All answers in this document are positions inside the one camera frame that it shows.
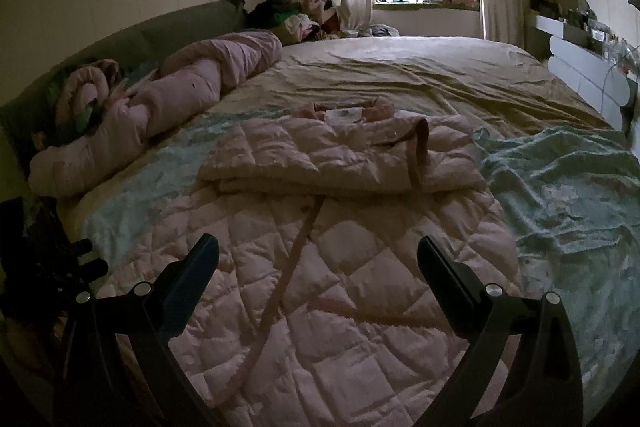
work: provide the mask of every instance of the headboard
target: headboard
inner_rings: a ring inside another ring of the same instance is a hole
[[[91,58],[113,58],[123,68],[162,60],[191,42],[211,39],[246,28],[244,0],[221,0],[193,6],[146,20],[110,35],[67,58],[30,84],[17,98],[0,107],[0,128],[18,165],[29,175],[37,153],[31,133],[53,129],[54,114],[48,99],[52,82],[69,68]]]

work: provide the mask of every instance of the pink duvet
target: pink duvet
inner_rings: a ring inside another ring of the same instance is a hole
[[[280,59],[269,32],[229,34],[194,42],[168,57],[158,71],[116,102],[97,132],[31,160],[29,185],[40,196],[82,194],[139,157],[148,140],[208,109],[248,77]]]
[[[219,268],[170,342],[210,407],[232,426],[410,426],[466,347],[421,277],[419,239],[520,295],[513,238],[465,118],[316,109],[231,127],[98,296],[155,280],[211,233]]]

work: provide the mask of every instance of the window sill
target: window sill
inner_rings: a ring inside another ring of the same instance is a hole
[[[417,2],[378,2],[373,5],[374,10],[387,11],[416,11],[416,10],[466,10],[479,12],[480,8],[469,8],[460,4],[430,4]]]

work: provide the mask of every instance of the silver bolt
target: silver bolt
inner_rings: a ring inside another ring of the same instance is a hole
[[[138,297],[144,297],[148,295],[151,291],[151,285],[148,282],[141,282],[136,284],[136,287],[133,288],[133,293],[135,293]]]
[[[76,302],[78,304],[85,304],[85,303],[89,302],[90,298],[91,298],[91,293],[89,293],[89,292],[80,292],[78,295],[76,295]]]
[[[491,283],[484,287],[484,291],[486,291],[492,297],[499,297],[502,295],[502,288],[497,284]]]
[[[559,304],[560,296],[556,292],[549,292],[546,294],[546,300],[548,300],[551,304]]]

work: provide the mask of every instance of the clothing tag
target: clothing tag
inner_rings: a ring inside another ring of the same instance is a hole
[[[324,121],[328,123],[354,123],[362,118],[361,107],[347,107],[344,109],[330,109],[324,114]]]

